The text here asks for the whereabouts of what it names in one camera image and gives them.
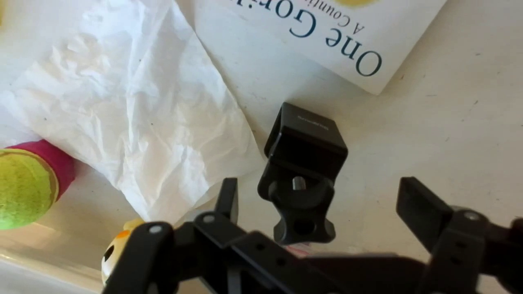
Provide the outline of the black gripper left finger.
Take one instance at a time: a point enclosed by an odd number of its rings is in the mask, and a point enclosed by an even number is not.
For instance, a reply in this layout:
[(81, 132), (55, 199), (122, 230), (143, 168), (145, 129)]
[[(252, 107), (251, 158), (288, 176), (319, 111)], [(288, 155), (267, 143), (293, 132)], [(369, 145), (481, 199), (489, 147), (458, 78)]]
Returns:
[(225, 178), (215, 212), (220, 222), (238, 222), (239, 217), (239, 182), (236, 178)]

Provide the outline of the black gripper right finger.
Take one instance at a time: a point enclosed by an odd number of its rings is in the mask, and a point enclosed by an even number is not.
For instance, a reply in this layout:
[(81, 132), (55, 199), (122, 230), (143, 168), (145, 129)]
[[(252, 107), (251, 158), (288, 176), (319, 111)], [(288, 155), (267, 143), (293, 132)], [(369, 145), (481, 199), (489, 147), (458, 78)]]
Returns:
[(431, 253), (454, 217), (454, 209), (416, 176), (401, 179), (396, 212)]

